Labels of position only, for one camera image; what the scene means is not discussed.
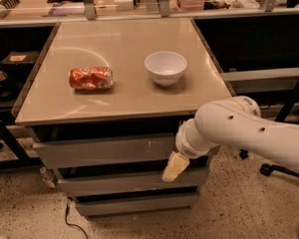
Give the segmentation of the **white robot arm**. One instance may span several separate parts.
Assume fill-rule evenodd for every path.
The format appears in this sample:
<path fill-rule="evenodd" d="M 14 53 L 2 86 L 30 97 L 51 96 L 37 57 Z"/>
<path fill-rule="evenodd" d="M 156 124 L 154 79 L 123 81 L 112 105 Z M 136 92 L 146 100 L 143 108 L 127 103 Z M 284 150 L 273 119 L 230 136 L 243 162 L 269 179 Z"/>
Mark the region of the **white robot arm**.
<path fill-rule="evenodd" d="M 299 124 L 264 119 L 253 99 L 239 96 L 206 103 L 179 126 L 162 180 L 176 180 L 192 159 L 219 145 L 254 152 L 299 174 Z"/>

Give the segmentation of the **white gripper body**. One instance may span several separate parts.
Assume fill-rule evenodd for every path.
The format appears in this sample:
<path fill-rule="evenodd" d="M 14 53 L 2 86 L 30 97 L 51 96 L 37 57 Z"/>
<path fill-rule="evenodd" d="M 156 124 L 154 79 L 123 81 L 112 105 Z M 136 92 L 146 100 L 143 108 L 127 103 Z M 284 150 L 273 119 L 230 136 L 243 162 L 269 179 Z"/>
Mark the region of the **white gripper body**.
<path fill-rule="evenodd" d="M 202 137 L 196 129 L 193 119 L 184 121 L 178 128 L 175 137 L 175 146 L 177 150 L 184 156 L 196 159 L 203 156 L 201 150 Z"/>

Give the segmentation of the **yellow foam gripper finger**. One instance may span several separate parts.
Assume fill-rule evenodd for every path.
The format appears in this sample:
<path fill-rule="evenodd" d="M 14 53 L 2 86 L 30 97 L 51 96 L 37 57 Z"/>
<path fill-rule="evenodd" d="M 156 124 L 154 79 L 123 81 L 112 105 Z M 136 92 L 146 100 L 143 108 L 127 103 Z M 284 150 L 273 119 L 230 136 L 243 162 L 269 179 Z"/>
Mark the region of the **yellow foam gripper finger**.
<path fill-rule="evenodd" d="M 180 152 L 173 152 L 168 159 L 167 166 L 161 179 L 165 182 L 174 182 L 178 176 L 189 166 L 189 158 Z"/>

